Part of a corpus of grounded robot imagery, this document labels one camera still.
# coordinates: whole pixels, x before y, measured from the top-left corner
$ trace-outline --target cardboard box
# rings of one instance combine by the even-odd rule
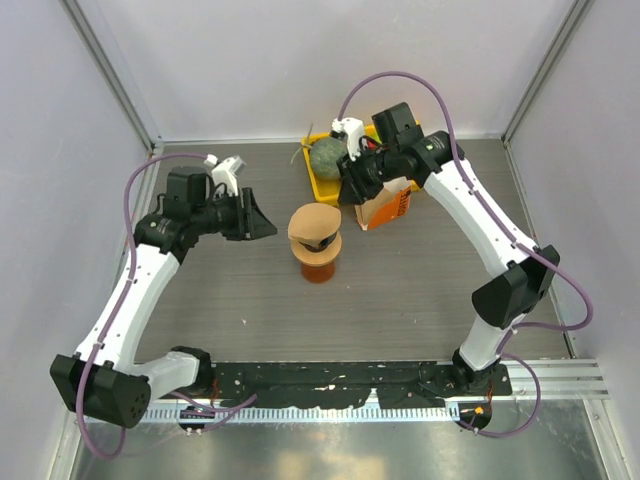
[[[356,205],[356,218],[362,230],[372,230],[391,220],[402,217],[409,211],[411,182],[396,178],[384,184],[384,188],[373,200]]]

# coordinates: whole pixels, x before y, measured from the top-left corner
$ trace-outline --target metal frame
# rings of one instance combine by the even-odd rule
[[[60,0],[98,70],[149,152],[162,137],[95,0]]]
[[[97,2],[95,0],[60,0],[60,3],[68,13],[78,34],[85,43],[89,54],[94,59],[96,66],[105,78],[116,100],[121,105],[128,121],[135,129],[145,148],[147,148],[149,156],[151,157],[162,153],[164,142],[160,132],[129,72],[124,57],[119,51],[117,42],[107,26]],[[565,51],[573,33],[592,3],[593,0],[574,0],[551,46],[547,50],[544,60],[527,87],[516,112],[509,122],[504,135],[501,137],[507,151],[513,177],[518,187],[518,193],[524,206],[527,223],[532,232],[535,232],[534,222],[526,208],[526,191],[523,188],[517,167],[513,162],[513,152],[511,151],[510,143],[523,118],[526,116],[526,113],[529,111],[541,88],[548,80],[553,67]],[[167,142],[167,144],[171,146],[189,147],[202,145],[204,143],[223,145],[230,143],[298,142],[299,139],[297,138],[278,138],[206,142],[176,141]],[[157,172],[158,165],[154,165],[145,171],[140,182],[140,190],[133,213],[134,218],[140,218],[148,210],[152,201]],[[558,302],[553,290],[551,291],[551,298],[556,308],[558,318],[560,318]],[[575,339],[571,337],[567,338],[569,348],[573,354],[575,351],[573,341]],[[620,440],[619,432],[615,428],[615,425],[619,423],[611,411],[611,401],[609,400],[606,386],[604,385],[596,362],[594,360],[538,360],[528,363],[532,365],[534,371],[540,377],[543,401],[576,398],[584,400],[585,409],[589,415],[591,427],[607,473],[611,478],[616,479],[633,478],[630,473],[630,466],[621,449],[621,445],[624,444],[624,442]],[[494,401],[513,399],[531,400],[534,398],[535,392],[529,373],[516,363],[506,362],[506,364],[509,368],[514,395],[511,397],[495,397]],[[375,396],[372,395],[370,401],[375,400]],[[450,402],[455,403],[461,400],[461,398],[452,398]],[[464,400],[469,401],[473,399],[467,397]],[[157,408],[166,409],[166,405],[178,405],[178,403],[177,401],[154,402],[149,407],[150,413],[148,414],[149,418],[147,420],[157,421],[157,418],[155,420],[151,418],[154,415],[153,412],[156,411]],[[349,411],[349,415],[344,415],[343,417],[350,418],[350,415],[353,414],[355,418],[357,416],[355,412],[358,412],[358,410],[351,410]],[[75,455],[81,441],[75,416],[69,412],[65,412],[64,415],[64,427],[50,474],[50,478],[53,480],[67,480],[70,478],[75,462]],[[433,416],[438,417],[440,415],[441,412],[427,412],[426,417],[432,418]],[[447,416],[445,414],[443,418],[447,421],[451,420],[450,415]]]
[[[538,96],[538,92],[544,86],[553,67],[556,65],[562,53],[565,51],[569,44],[569,40],[575,33],[576,29],[580,25],[580,22],[584,18],[585,14],[589,10],[589,7],[593,4],[593,0],[574,0],[573,5],[569,8],[567,15],[565,16],[558,33],[554,37],[549,49],[545,53],[542,63],[538,67],[533,79],[529,83],[527,90],[525,91],[522,100],[518,108],[516,108],[511,121],[507,126],[507,129],[502,136],[502,141],[505,147],[511,143],[513,136],[515,135],[520,123],[531,108],[534,100]]]
[[[504,362],[509,369],[509,377],[513,387],[513,395],[508,397],[494,397],[493,401],[532,400],[535,398],[533,382],[527,372],[517,362]],[[611,416],[606,410],[610,402],[609,394],[602,380],[602,374],[594,360],[534,360],[527,362],[539,377],[542,387],[543,402],[555,400],[585,399],[585,408],[592,420],[594,434],[598,440],[603,462],[611,478],[633,478],[628,473],[628,466],[619,453],[618,436],[611,423]],[[319,409],[299,410],[288,409],[246,409],[233,423],[321,423],[321,422],[424,422],[424,421],[453,421],[459,415],[458,402],[473,402],[483,400],[482,397],[454,397],[448,399],[442,408],[430,409],[399,409],[383,413],[377,407],[377,396],[372,392],[364,407],[360,409],[329,410]],[[207,404],[208,399],[201,399]],[[179,419],[179,412],[188,404],[182,400],[157,400],[149,405],[147,413],[140,422],[144,428],[150,423],[173,423]],[[208,423],[219,421],[208,419],[180,419],[181,423]],[[68,480],[70,478],[76,453],[80,446],[80,434],[76,427],[75,416],[68,413],[60,445],[56,454],[56,462],[52,468],[50,480]],[[615,476],[618,472],[627,476]]]
[[[633,472],[633,466],[627,461],[628,457],[622,448],[625,442],[620,441],[615,428],[618,422],[612,412],[611,400],[585,400],[584,408],[609,478],[636,478],[637,472]]]

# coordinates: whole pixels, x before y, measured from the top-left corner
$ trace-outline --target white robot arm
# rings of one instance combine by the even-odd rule
[[[338,203],[362,204],[375,198],[384,182],[406,177],[444,206],[469,238],[492,279],[473,293],[477,314],[467,339],[453,356],[454,365],[459,367],[458,383],[471,386],[490,374],[499,361],[502,340],[545,295],[553,278],[553,272],[515,247],[475,193],[489,203],[516,242],[555,265],[560,261],[559,255],[552,246],[540,249],[509,220],[480,184],[458,147],[461,166],[473,181],[475,191],[470,191],[453,162],[448,134],[436,132],[425,137],[406,103],[374,115],[373,122],[382,143],[362,148],[361,120],[333,121],[332,135],[346,137],[347,145],[357,145],[359,149],[356,153],[349,148],[349,157],[338,163],[343,182]],[[351,132],[360,136],[354,140]]]
[[[130,281],[130,267],[122,272],[98,322],[73,357],[58,355],[51,365],[51,376],[69,410],[75,411],[80,373],[96,344],[100,350],[83,404],[91,417],[131,428],[149,402],[177,389],[199,394],[211,386],[211,358],[196,348],[175,347],[157,360],[134,363],[160,294],[200,235],[221,233],[228,240],[254,240],[277,232],[260,212],[251,189],[238,188],[237,175],[244,166],[239,157],[218,161],[209,155],[205,164],[210,174],[202,168],[174,168],[167,178],[162,213],[146,215],[136,225],[136,272],[104,341],[99,341],[100,332]]]

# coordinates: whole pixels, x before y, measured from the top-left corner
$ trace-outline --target black base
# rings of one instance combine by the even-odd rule
[[[459,368],[436,362],[218,363],[220,398],[237,405],[254,393],[258,408],[342,409],[364,405],[372,388],[380,408],[443,406],[446,397],[511,395],[507,368],[497,364],[473,385],[461,382]]]
[[[76,395],[85,362],[57,355],[50,373],[66,407],[76,411]],[[135,427],[151,398],[147,377],[134,377],[93,365],[84,394],[85,415],[125,428]]]

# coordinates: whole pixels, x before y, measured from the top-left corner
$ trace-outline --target purple cable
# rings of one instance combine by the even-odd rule
[[[444,121],[447,125],[447,130],[449,131],[449,140],[451,144],[451,152],[453,154],[453,161],[456,165],[456,169],[458,170],[458,173],[460,174],[460,177],[462,178],[462,181],[467,185],[467,187],[469,188],[469,191],[473,192],[474,196],[478,199],[478,202],[480,203],[480,205],[482,205],[484,210],[495,222],[498,228],[502,230],[502,232],[509,239],[509,241],[511,241],[511,243],[515,245],[518,249],[525,252],[527,255],[534,258],[536,261],[538,261],[539,263],[547,267],[549,270],[551,270],[552,272],[562,277],[567,283],[569,283],[569,285],[571,285],[576,290],[576,292],[578,292],[578,294],[582,297],[582,300],[584,301],[585,307],[587,309],[584,320],[575,325],[549,325],[541,322],[521,322],[517,325],[516,328],[538,327],[538,328],[545,328],[548,330],[554,330],[559,332],[569,332],[569,331],[579,330],[589,325],[593,320],[593,302],[589,294],[586,292],[586,290],[584,290],[584,288],[573,277],[567,274],[563,269],[549,262],[546,258],[538,255],[538,253],[534,252],[533,250],[528,248],[526,245],[519,243],[515,235],[513,235],[513,233],[509,230],[509,228],[507,228],[507,226],[504,223],[502,223],[502,220],[500,220],[500,217],[498,217],[496,212],[493,211],[493,209],[491,208],[487,200],[482,196],[482,194],[474,189],[475,185],[473,184],[473,181],[471,180],[471,178],[469,178],[469,175],[467,175],[467,172],[465,172],[464,167],[462,166],[462,160],[460,159],[460,154],[458,153],[458,146],[456,144],[456,137],[453,129],[453,122],[451,121],[451,115],[449,114],[449,110],[447,109],[447,106],[444,103],[442,96],[438,93],[438,91],[435,89],[433,85],[431,85],[422,77],[419,77],[418,75],[414,75],[408,72],[391,70],[387,72],[376,73],[362,80],[351,90],[351,92],[349,92],[349,95],[347,95],[347,98],[345,98],[344,102],[342,103],[342,107],[340,107],[340,112],[338,113],[338,120],[342,120],[347,110],[347,106],[349,105],[349,102],[351,102],[351,99],[356,94],[356,92],[358,92],[358,90],[360,90],[362,87],[364,87],[368,83],[374,80],[377,80],[378,78],[384,78],[384,77],[408,78],[426,87],[433,94],[433,96],[436,97],[436,100],[440,105],[440,109],[442,110],[442,114],[444,115]],[[540,390],[540,381],[538,380],[538,377],[536,376],[533,369],[519,357],[509,353],[502,353],[502,349],[507,344],[507,342],[512,337],[512,335],[513,335],[513,331],[509,330],[507,334],[504,336],[504,338],[502,339],[502,341],[500,342],[500,344],[498,345],[496,352],[498,352],[499,355],[502,355],[505,358],[511,358],[512,360],[515,360],[516,362],[520,363],[524,368],[526,368],[529,371],[536,386],[535,406],[533,408],[533,413],[531,414],[531,417],[521,427],[511,432],[505,432],[505,433],[478,431],[478,434],[486,437],[505,438],[505,437],[510,437],[512,435],[516,435],[524,431],[527,427],[529,427],[533,423],[540,409],[540,402],[542,400],[541,390]],[[468,428],[472,431],[474,430],[474,428],[469,424],[466,424],[464,422],[460,422],[460,424],[463,425],[465,428]]]
[[[258,399],[258,396],[254,394],[251,397],[249,397],[247,400],[245,400],[244,402],[236,405],[235,407],[225,409],[225,410],[227,410],[229,412],[229,415],[227,415],[225,418],[223,418],[219,422],[211,424],[208,427],[203,428],[202,432],[203,433],[204,432],[210,432],[211,430],[215,430],[216,428],[220,428],[222,425],[224,425],[229,420],[231,420],[235,415],[237,415],[238,412],[240,412],[240,410],[242,410],[243,408],[248,407],[249,405],[254,403],[257,399]],[[205,408],[204,405],[201,405],[201,404],[193,401],[189,397],[185,397],[185,400],[187,400],[187,402],[191,403],[192,405],[194,405],[194,406],[196,406],[198,408]],[[201,416],[201,417],[212,417],[214,415],[213,413],[201,413],[201,412],[189,412],[189,414],[190,415],[198,415],[198,416]],[[156,443],[154,443],[150,447],[145,448],[144,450],[142,450],[140,452],[124,453],[123,455],[125,457],[137,457],[137,456],[140,456],[140,455],[144,455],[145,453],[150,452],[151,450],[159,447],[160,445],[163,445],[163,444],[167,443],[169,440],[172,440],[175,437],[179,437],[181,435],[184,435],[184,433],[185,433],[184,430],[180,429],[180,430],[178,430],[176,432],[173,432],[172,434],[168,435],[167,437],[158,440]]]
[[[412,73],[395,71],[395,70],[376,73],[362,80],[351,90],[351,92],[349,92],[349,95],[347,95],[347,98],[345,98],[342,104],[342,107],[340,107],[340,112],[338,113],[338,120],[342,120],[342,117],[344,117],[344,114],[345,114],[345,111],[347,110],[347,106],[349,105],[349,102],[351,101],[351,99],[353,98],[353,96],[356,94],[358,90],[360,90],[362,87],[364,87],[368,83],[383,77],[408,78],[426,87],[433,94],[433,96],[436,97],[436,100],[440,105],[440,109],[442,110],[442,114],[444,115],[444,121],[447,125],[447,130],[449,131],[449,140],[451,143],[451,152],[453,153],[453,161],[456,165],[456,169],[458,170],[458,173],[460,173],[460,177],[462,177],[462,181],[467,185],[470,191],[474,192],[474,196],[478,199],[478,202],[482,205],[482,207],[485,209],[485,211],[491,217],[491,219],[495,222],[498,228],[502,230],[502,232],[509,239],[509,241],[511,241],[518,249],[525,252],[527,255],[537,260],[539,263],[547,267],[549,270],[551,270],[552,272],[562,277],[582,297],[582,300],[584,301],[585,307],[587,309],[587,313],[584,320],[575,325],[549,325],[541,322],[522,322],[518,324],[518,328],[519,327],[539,327],[539,328],[546,328],[547,330],[555,330],[558,332],[569,332],[569,331],[579,330],[589,325],[591,323],[591,320],[593,319],[593,302],[591,300],[591,297],[589,297],[589,294],[584,290],[584,288],[573,277],[571,277],[568,273],[566,273],[563,269],[549,262],[546,258],[541,257],[540,255],[538,255],[536,252],[534,252],[527,246],[519,243],[516,240],[515,235],[513,235],[513,233],[509,230],[509,228],[507,228],[507,226],[504,223],[502,223],[502,220],[500,220],[498,215],[493,211],[493,209],[491,208],[489,203],[486,201],[486,199],[482,196],[482,194],[478,191],[474,191],[475,186],[473,184],[473,181],[471,180],[471,178],[469,178],[469,176],[467,175],[467,172],[465,172],[464,167],[462,166],[462,160],[460,159],[460,154],[458,153],[458,146],[456,144],[456,137],[453,129],[453,122],[451,121],[451,115],[449,114],[449,110],[447,109],[447,106],[445,105],[442,96],[440,96],[440,94],[438,93],[438,91],[435,89],[433,85],[431,85],[425,79],[419,77],[418,75],[414,75]]]
[[[478,435],[481,435],[483,437],[490,437],[490,438],[507,438],[507,437],[512,437],[513,435],[517,435],[518,433],[522,433],[524,432],[527,428],[529,428],[529,426],[531,426],[531,424],[533,423],[533,421],[536,419],[536,417],[538,416],[538,412],[540,411],[540,403],[542,401],[542,389],[540,388],[540,380],[538,380],[538,377],[536,375],[536,373],[533,371],[533,368],[531,368],[531,366],[529,366],[529,364],[527,364],[524,360],[522,360],[520,357],[517,357],[516,355],[513,355],[511,353],[503,353],[502,356],[504,358],[510,358],[511,360],[515,360],[516,362],[518,362],[520,365],[522,365],[524,368],[527,369],[527,371],[531,374],[531,378],[533,379],[533,383],[536,386],[536,403],[533,406],[533,412],[531,412],[531,416],[527,419],[526,422],[524,422],[522,425],[520,425],[518,428],[516,428],[515,430],[511,430],[510,432],[488,432],[486,430],[476,430],[475,427],[473,427],[472,423],[473,420],[471,421],[471,423],[466,423],[463,420],[460,420],[458,423],[460,425],[462,425],[464,428],[466,428],[467,430],[470,430],[472,432],[477,433]]]
[[[238,408],[238,406],[236,405],[235,407],[230,407],[230,408],[219,408],[219,407],[210,407],[207,405],[202,405],[201,403],[196,402],[195,400],[193,400],[190,397],[187,397],[186,395],[180,393],[180,392],[171,392],[169,395],[179,398],[180,400],[184,400],[187,403],[190,403],[191,405],[193,405],[196,408],[201,408],[203,410],[206,410],[207,412],[211,412],[211,413],[225,413],[225,412],[233,412],[235,411],[236,408]]]
[[[98,334],[96,344],[93,346],[93,349],[89,354],[89,358],[87,358],[85,366],[82,369],[82,374],[80,375],[78,392],[76,394],[76,418],[78,420],[78,428],[80,429],[80,434],[82,435],[82,438],[84,439],[87,445],[87,448],[91,451],[91,453],[93,453],[96,457],[102,460],[113,460],[118,455],[120,455],[120,453],[122,452],[122,448],[124,447],[126,429],[122,428],[122,431],[120,432],[120,440],[118,442],[118,446],[112,453],[102,452],[91,439],[91,436],[89,435],[89,430],[87,429],[87,424],[84,421],[84,392],[85,392],[85,389],[87,388],[87,380],[89,378],[89,372],[91,371],[91,366],[93,365],[93,363],[96,360],[96,357],[98,356],[100,346],[102,345],[102,343],[104,342],[104,339],[109,333],[109,329],[111,328],[111,325],[115,321],[116,315],[118,315],[118,312],[122,307],[122,304],[127,298],[127,295],[129,293],[129,290],[131,289],[131,285],[133,283],[134,275],[136,272],[138,258],[137,258],[136,249],[132,248],[132,246],[135,245],[135,240],[133,238],[133,227],[131,225],[131,213],[129,212],[129,197],[131,195],[131,187],[133,186],[133,182],[138,177],[138,175],[140,175],[140,173],[142,173],[144,170],[149,168],[151,165],[154,165],[163,160],[168,160],[170,158],[197,158],[200,160],[205,160],[207,156],[194,154],[194,153],[171,153],[168,155],[161,155],[152,160],[149,160],[144,165],[141,165],[140,167],[136,168],[134,172],[131,174],[131,176],[129,177],[129,180],[127,180],[127,184],[124,187],[124,221],[125,221],[125,229],[127,232],[127,244],[129,245],[129,252],[130,252],[130,259],[131,259],[129,263],[129,266],[130,266],[129,275],[127,277],[126,283],[124,284],[124,288],[122,289],[122,292],[118,297],[118,300],[113,306],[113,310],[111,310],[111,313],[107,318],[107,321],[105,322],[104,326],[102,327],[102,330]]]

